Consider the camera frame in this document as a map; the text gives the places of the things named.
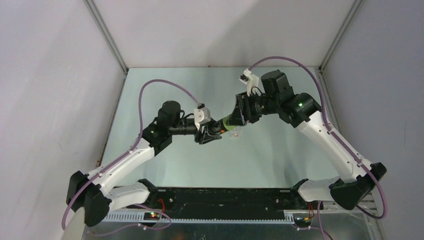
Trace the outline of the green pill bottle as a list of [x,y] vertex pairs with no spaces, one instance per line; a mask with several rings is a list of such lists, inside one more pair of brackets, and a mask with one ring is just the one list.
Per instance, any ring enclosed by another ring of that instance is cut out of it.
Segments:
[[227,116],[225,116],[222,119],[217,121],[218,132],[220,134],[223,134],[223,133],[228,132],[228,131],[232,131],[237,127],[236,125],[230,125],[229,119],[230,119],[230,115],[227,115]]

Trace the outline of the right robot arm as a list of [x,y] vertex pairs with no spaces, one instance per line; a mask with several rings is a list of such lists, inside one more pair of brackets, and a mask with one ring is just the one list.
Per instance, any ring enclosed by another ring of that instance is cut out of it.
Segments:
[[220,133],[276,114],[320,147],[338,173],[335,178],[303,179],[294,185],[290,201],[295,208],[304,209],[314,201],[334,201],[353,210],[386,174],[382,163],[371,163],[347,143],[311,95],[295,94],[285,73],[274,70],[258,77],[245,69],[240,81],[247,89],[236,95],[234,110],[222,121]]

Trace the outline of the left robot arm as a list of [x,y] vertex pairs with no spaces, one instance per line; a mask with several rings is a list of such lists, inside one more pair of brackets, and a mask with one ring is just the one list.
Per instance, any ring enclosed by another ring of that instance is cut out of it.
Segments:
[[193,135],[200,145],[221,139],[229,131],[228,116],[219,120],[211,118],[204,104],[192,114],[182,116],[181,105],[166,101],[158,110],[157,117],[138,135],[135,143],[108,165],[71,175],[67,190],[67,211],[84,209],[84,225],[94,227],[110,212],[142,204],[153,208],[158,202],[155,187],[148,180],[141,180],[129,187],[117,187],[117,183],[132,170],[153,159],[172,143],[175,135]]

